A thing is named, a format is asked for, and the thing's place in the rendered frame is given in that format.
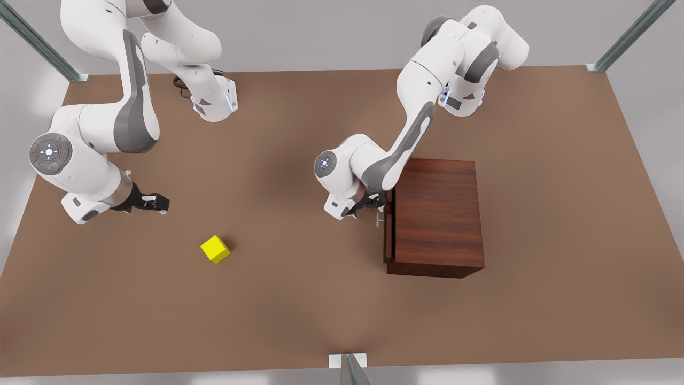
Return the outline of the yellow cube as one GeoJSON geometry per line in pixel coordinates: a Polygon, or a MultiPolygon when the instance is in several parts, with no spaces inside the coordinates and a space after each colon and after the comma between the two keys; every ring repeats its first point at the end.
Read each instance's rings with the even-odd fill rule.
{"type": "Polygon", "coordinates": [[[208,260],[217,264],[224,260],[225,257],[229,256],[231,251],[225,245],[224,241],[218,236],[212,236],[205,243],[201,244],[200,248],[207,256],[208,260]]]}

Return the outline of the silver frame post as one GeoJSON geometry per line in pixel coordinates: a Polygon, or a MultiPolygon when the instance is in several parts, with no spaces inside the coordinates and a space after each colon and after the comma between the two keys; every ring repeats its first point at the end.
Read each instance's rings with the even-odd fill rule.
{"type": "Polygon", "coordinates": [[[6,0],[0,0],[0,19],[24,39],[47,63],[70,82],[86,82],[88,74],[79,73],[6,0]]]}
{"type": "Polygon", "coordinates": [[[586,70],[594,73],[606,72],[675,2],[676,0],[653,0],[596,63],[586,64],[586,70]]]}
{"type": "Polygon", "coordinates": [[[328,368],[340,369],[340,385],[370,385],[364,372],[366,367],[366,353],[330,354],[328,356],[328,368]]]}

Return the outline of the dark wooden cabinet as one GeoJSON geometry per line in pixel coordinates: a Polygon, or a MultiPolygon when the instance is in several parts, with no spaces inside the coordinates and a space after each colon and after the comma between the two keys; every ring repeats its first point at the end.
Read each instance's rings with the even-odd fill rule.
{"type": "Polygon", "coordinates": [[[411,158],[395,185],[389,274],[464,278],[485,267],[476,165],[411,158]]]}

